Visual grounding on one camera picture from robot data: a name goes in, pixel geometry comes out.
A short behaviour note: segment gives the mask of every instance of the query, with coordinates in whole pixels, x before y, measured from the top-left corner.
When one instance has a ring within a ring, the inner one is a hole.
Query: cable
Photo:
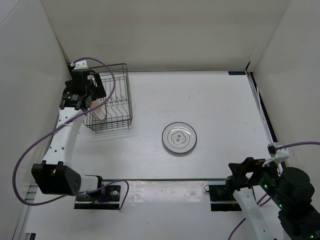
[[[204,190],[206,193],[209,193],[210,191],[207,191],[207,190],[206,190],[206,186],[209,187],[209,185],[207,184],[207,185],[205,185],[205,186],[203,187],[203,190]]]
[[[271,200],[271,198],[269,197],[268,200],[266,200],[265,202],[261,203],[259,206],[262,207],[263,205],[267,204],[270,200]]]
[[[102,196],[100,199],[98,199],[98,200],[94,200],[94,201],[92,201],[92,202],[90,202],[90,203],[87,203],[87,205],[91,205],[91,204],[94,204],[94,203],[97,203],[97,202],[100,202],[100,201],[102,201],[102,200],[106,200],[107,198],[103,198],[104,196]]]
[[[108,198],[105,197],[105,198],[102,198],[102,199],[98,200],[98,202],[100,203],[100,202],[104,202],[104,201],[107,201],[107,200],[108,200]]]
[[[233,234],[237,231],[237,229],[241,226],[241,224],[243,224],[245,222],[246,218],[242,219],[237,226],[235,226],[235,228],[232,230],[232,232],[230,233],[228,240],[231,240]]]
[[[27,150],[24,151],[24,153],[21,155],[21,157],[18,159],[17,163],[15,164],[15,167],[13,169],[13,174],[12,174],[12,187],[13,187],[13,191],[15,196],[18,198],[18,200],[28,206],[39,206],[39,205],[44,205],[44,204],[48,204],[48,203],[52,203],[53,201],[56,201],[58,199],[61,199],[65,196],[58,196],[56,198],[53,198],[51,200],[48,201],[43,201],[43,202],[36,202],[36,203],[31,203],[31,202],[27,202],[25,201],[19,194],[18,189],[17,189],[17,182],[16,182],[16,178],[17,178],[17,172],[18,172],[18,168],[19,165],[21,164],[22,160],[24,159],[24,157],[27,155],[28,152],[30,152],[31,149],[33,149],[36,145],[38,145],[39,143],[41,143],[43,140],[47,139],[48,137],[50,137],[51,135],[55,134],[56,132],[58,132],[59,130],[63,129],[67,124],[71,123],[73,120],[79,118],[80,116],[86,115],[98,108],[100,108],[101,106],[107,104],[107,102],[109,101],[109,99],[111,98],[111,96],[114,94],[114,91],[116,89],[116,78],[114,73],[111,71],[111,69],[108,67],[108,65],[106,65],[105,63],[103,63],[102,61],[94,58],[94,57],[81,57],[77,60],[75,60],[73,63],[82,61],[82,60],[93,60],[96,61],[100,64],[102,64],[104,67],[106,67],[108,69],[108,71],[110,72],[112,79],[113,79],[113,86],[110,92],[110,95],[105,99],[105,101],[93,108],[90,108],[87,111],[81,112],[77,115],[74,115],[73,117],[71,117],[69,120],[67,120],[64,124],[61,124],[60,126],[58,126],[56,129],[52,130],[51,132],[49,132],[48,134],[44,135],[43,137],[41,137],[39,140],[35,141],[30,147],[27,148]]]
[[[286,148],[291,148],[291,147],[301,146],[301,145],[320,145],[320,142],[319,141],[301,141],[301,142],[291,143],[283,146],[277,146],[274,149],[280,150],[280,149],[286,149]]]
[[[261,201],[268,196],[268,194],[266,193],[265,195],[263,195],[259,201],[256,202],[256,204],[261,203]],[[262,207],[263,205],[265,205],[267,202],[270,201],[271,198],[269,198],[268,200],[266,200],[264,203],[260,204],[259,206]],[[237,231],[237,229],[246,221],[246,218],[242,219],[237,226],[235,226],[235,228],[232,230],[232,232],[230,233],[228,240],[231,240],[232,236],[234,235],[234,233]]]

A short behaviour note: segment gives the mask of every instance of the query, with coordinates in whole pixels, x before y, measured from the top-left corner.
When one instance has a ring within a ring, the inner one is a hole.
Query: black mounting base
[[[104,195],[99,200],[94,200],[87,194],[79,194],[75,197],[74,209],[118,210],[120,193],[120,185],[110,185],[105,188]]]
[[[208,185],[212,212],[241,211],[237,201],[230,196],[226,185]]]

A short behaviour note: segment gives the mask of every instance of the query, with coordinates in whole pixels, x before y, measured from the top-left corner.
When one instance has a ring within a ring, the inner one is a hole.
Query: metal basket
[[[109,65],[109,67],[115,76],[114,93],[105,105],[104,109],[101,107],[97,109],[97,111],[88,113],[83,121],[85,126],[95,132],[129,127],[133,119],[127,65],[125,63],[120,63]],[[90,69],[99,73],[105,93],[109,96],[114,84],[110,72],[103,66],[91,67]]]

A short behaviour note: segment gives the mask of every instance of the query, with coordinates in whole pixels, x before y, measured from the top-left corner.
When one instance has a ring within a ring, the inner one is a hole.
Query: plate
[[[186,154],[197,144],[196,131],[187,123],[173,122],[162,132],[162,142],[174,154]]]
[[[91,103],[91,108],[94,108],[104,102],[103,98],[97,99]],[[107,118],[106,105],[102,105],[93,111],[96,117],[100,120],[105,120]]]

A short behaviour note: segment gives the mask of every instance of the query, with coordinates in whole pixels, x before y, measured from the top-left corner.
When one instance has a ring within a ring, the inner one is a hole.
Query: white table surface
[[[72,168],[105,179],[225,178],[228,163],[267,158],[268,138],[246,75],[226,71],[130,72],[129,130],[93,133],[84,125]],[[172,122],[197,134],[194,150],[174,156],[162,143]]]
[[[267,158],[266,136],[247,76],[224,71],[130,72],[133,122],[129,130],[80,129],[72,167],[105,179],[226,178],[228,163]],[[177,157],[162,146],[172,122],[196,131],[195,149]],[[74,210],[74,197],[31,208],[27,233],[38,240],[224,240],[241,212],[211,212],[206,182],[131,181],[122,211]],[[35,202],[52,196],[36,194]],[[278,208],[264,210],[279,239]],[[246,224],[233,239],[249,239]]]

